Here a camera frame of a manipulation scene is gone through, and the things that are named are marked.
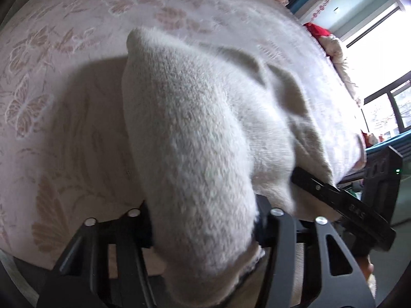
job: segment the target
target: red cloth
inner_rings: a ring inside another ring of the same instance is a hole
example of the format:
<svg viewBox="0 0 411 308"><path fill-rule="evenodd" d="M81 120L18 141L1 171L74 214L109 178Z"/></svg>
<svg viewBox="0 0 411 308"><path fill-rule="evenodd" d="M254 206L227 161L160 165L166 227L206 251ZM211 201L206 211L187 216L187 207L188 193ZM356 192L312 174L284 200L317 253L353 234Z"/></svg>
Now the red cloth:
<svg viewBox="0 0 411 308"><path fill-rule="evenodd" d="M331 32L329 32L327 29L322 28L321 26L315 25L313 23L306 23L304 26L308 29L309 32L311 32L312 36L318 40L321 36L329 36Z"/></svg>

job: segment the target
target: black device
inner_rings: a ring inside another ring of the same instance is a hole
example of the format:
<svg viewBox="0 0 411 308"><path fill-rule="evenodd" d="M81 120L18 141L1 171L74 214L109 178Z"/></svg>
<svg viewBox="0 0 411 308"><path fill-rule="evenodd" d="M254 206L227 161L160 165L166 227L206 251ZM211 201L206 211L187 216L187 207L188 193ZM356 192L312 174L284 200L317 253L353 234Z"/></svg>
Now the black device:
<svg viewBox="0 0 411 308"><path fill-rule="evenodd" d="M395 232L388 220L394 210L401 170L402 157L391 147L369 161L363 193L366 203L299 167L291 181L343 215L341 225L354 236L352 248L363 255L373 248L387 251L394 242ZM296 308L375 308L353 254L327 219L301 221L273 209L264 196L256 195L256 200L260 217L255 239L262 247L271 248L256 308L289 308L297 243L304 243L305 266L302 300ZM116 244L121 305L114 305L112 300L108 244ZM145 204L117 220L99 223L87 219L54 266L37 308L157 307L141 250L152 245Z"/></svg>

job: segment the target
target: white blanket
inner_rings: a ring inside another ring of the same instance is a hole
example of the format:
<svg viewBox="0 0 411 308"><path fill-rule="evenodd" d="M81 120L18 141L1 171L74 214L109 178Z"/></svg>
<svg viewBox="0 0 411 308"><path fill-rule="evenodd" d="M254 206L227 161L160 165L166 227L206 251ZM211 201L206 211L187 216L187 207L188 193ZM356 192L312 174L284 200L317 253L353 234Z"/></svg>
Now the white blanket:
<svg viewBox="0 0 411 308"><path fill-rule="evenodd" d="M125 121L164 277L180 302L216 304L261 256L254 193L300 218L337 217L290 185L296 165L335 183L316 99L242 50L144 28L127 48Z"/></svg>

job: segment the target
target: silver screw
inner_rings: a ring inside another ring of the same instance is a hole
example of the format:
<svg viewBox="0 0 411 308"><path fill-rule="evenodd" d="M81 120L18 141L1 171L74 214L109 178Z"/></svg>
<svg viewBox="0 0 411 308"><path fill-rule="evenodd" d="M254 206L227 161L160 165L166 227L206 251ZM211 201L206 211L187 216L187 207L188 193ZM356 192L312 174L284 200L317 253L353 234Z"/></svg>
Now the silver screw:
<svg viewBox="0 0 411 308"><path fill-rule="evenodd" d="M87 227L94 226L96 223L97 223L97 220L94 219L94 218L88 218L86 221L84 221L84 224L85 224Z"/></svg>
<svg viewBox="0 0 411 308"><path fill-rule="evenodd" d="M134 217L140 215L140 210L139 209L131 209L127 212L127 215L131 218L134 218Z"/></svg>
<svg viewBox="0 0 411 308"><path fill-rule="evenodd" d="M324 218L323 216L318 216L315 219L315 222L318 223L319 225L326 225L328 220L326 218Z"/></svg>
<svg viewBox="0 0 411 308"><path fill-rule="evenodd" d="M282 209L271 209L270 213L271 215L274 215L274 216L284 215L284 211Z"/></svg>

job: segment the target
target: bed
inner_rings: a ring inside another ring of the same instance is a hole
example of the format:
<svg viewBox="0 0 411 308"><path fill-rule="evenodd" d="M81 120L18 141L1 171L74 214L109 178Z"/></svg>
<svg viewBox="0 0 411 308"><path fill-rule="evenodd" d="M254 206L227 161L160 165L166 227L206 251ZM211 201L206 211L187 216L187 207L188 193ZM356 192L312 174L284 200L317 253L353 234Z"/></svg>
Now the bed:
<svg viewBox="0 0 411 308"><path fill-rule="evenodd" d="M336 184L363 167L355 102L280 2L30 0L0 32L2 250L51 268L84 219L117 218L141 204L121 95L126 38L139 26L235 47L287 71L321 132L328 173L318 175ZM316 171L311 155L301 156ZM148 268L161 272L155 262Z"/></svg>

